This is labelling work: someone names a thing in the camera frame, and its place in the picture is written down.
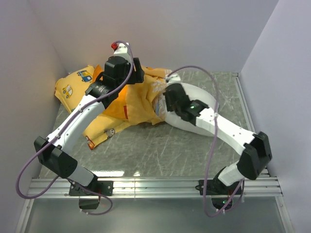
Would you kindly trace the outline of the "white pillow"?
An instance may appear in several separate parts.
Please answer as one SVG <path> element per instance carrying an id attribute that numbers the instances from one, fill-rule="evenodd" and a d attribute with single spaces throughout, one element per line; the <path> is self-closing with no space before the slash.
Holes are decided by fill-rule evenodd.
<path id="1" fill-rule="evenodd" d="M 185 113 L 176 114 L 175 112 L 167 111 L 164 90 L 153 100 L 153 108 L 156 115 L 167 124 L 180 130 L 203 136 L 213 136 L 208 130 L 202 129 L 196 125 L 196 118 L 200 116 L 202 110 L 219 106 L 215 98 L 210 93 L 197 86 L 188 83 L 180 84 L 182 84 L 190 99 L 190 105 L 185 109 Z"/>

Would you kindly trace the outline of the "orange Mickey Mouse pillowcase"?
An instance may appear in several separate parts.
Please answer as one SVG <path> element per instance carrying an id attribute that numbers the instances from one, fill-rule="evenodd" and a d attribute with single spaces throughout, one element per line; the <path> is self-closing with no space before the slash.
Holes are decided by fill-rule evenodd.
<path id="1" fill-rule="evenodd" d="M 166 110 L 162 94 L 167 86 L 170 69 L 143 67 L 144 81 L 127 84 L 119 96 L 95 120 L 101 129 L 129 127 L 140 123 L 153 125 L 163 122 Z"/>

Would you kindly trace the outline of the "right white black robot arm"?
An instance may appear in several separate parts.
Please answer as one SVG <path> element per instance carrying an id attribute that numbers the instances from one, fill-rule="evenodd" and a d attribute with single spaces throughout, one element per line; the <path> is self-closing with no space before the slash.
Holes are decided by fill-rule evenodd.
<path id="1" fill-rule="evenodd" d="M 242 179 L 256 180 L 272 159 L 267 134 L 248 131 L 216 114 L 218 104 L 205 90 L 187 83 L 173 83 L 164 92 L 166 123 L 204 136 L 217 136 L 240 156 L 207 183 L 207 194 L 224 195 Z"/>

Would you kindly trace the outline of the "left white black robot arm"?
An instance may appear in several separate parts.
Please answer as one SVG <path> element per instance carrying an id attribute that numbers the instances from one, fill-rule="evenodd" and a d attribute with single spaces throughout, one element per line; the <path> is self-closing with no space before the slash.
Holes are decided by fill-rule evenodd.
<path id="1" fill-rule="evenodd" d="M 144 71 L 135 57 L 131 62 L 120 56 L 111 56 L 104 70 L 89 85 L 80 103 L 68 118 L 46 138 L 34 141 L 39 162 L 63 179 L 81 185 L 86 195 L 98 189 L 98 177 L 80 166 L 70 153 L 77 139 L 89 124 L 119 96 L 126 84 L 142 83 Z"/>

